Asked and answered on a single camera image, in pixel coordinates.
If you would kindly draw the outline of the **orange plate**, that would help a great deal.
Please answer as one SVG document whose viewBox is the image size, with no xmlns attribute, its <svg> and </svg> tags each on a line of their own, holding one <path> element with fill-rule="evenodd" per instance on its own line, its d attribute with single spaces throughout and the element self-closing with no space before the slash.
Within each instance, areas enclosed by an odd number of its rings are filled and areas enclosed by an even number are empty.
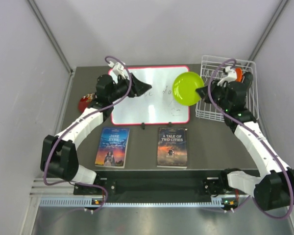
<svg viewBox="0 0 294 235">
<path fill-rule="evenodd" d="M 241 82 L 242 79 L 243 79 L 243 71 L 242 71 L 242 69 L 241 68 L 235 68 L 235 72 L 236 72 L 236 75 L 237 75 L 236 81 Z"/>
</svg>

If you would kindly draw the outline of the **lime green plate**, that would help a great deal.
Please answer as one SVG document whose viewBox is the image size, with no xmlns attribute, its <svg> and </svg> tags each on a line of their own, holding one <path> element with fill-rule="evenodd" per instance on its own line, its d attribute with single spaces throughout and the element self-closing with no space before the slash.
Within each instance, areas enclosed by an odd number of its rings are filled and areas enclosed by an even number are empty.
<svg viewBox="0 0 294 235">
<path fill-rule="evenodd" d="M 192 71 L 184 72 L 173 82 L 173 97 L 181 105 L 192 106 L 200 101 L 196 89 L 203 87 L 204 81 L 200 75 Z"/>
</svg>

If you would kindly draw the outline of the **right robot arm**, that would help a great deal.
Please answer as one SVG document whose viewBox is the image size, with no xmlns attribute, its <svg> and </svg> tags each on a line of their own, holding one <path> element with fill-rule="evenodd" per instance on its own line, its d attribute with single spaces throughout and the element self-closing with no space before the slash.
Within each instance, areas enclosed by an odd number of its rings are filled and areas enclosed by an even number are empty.
<svg viewBox="0 0 294 235">
<path fill-rule="evenodd" d="M 246 107 L 246 95 L 252 83 L 253 74 L 246 72 L 242 81 L 219 86 L 216 79 L 196 92 L 204 102 L 220 108 L 225 124 L 244 145 L 260 174 L 256 177 L 236 168 L 224 170 L 220 190 L 226 194 L 235 189 L 243 191 L 253 197 L 261 210 L 269 211 L 294 205 L 294 169 L 278 157 Z"/>
</svg>

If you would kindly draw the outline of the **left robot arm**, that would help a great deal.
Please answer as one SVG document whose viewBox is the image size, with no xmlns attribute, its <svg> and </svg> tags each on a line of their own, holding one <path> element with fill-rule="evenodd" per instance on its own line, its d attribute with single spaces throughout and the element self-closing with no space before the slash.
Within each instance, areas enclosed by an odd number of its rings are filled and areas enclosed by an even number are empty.
<svg viewBox="0 0 294 235">
<path fill-rule="evenodd" d="M 44 138 L 40 165 L 43 178 L 53 176 L 62 182 L 81 183 L 90 194 L 98 193 L 101 182 L 96 179 L 97 174 L 78 162 L 79 145 L 111 116 L 115 105 L 126 97 L 140 97 L 151 88 L 132 73 L 129 78 L 119 75 L 116 81 L 108 74 L 101 75 L 95 95 L 81 116 L 57 135 Z"/>
</svg>

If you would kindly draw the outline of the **red patterned plate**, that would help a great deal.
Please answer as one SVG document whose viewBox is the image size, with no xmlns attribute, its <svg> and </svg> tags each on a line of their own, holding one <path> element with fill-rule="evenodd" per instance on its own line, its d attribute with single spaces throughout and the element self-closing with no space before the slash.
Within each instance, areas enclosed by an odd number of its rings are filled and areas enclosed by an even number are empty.
<svg viewBox="0 0 294 235">
<path fill-rule="evenodd" d="M 83 113 L 84 110 L 89 106 L 90 102 L 94 99 L 95 93 L 90 93 L 84 95 L 79 103 L 78 103 L 78 110 Z"/>
</svg>

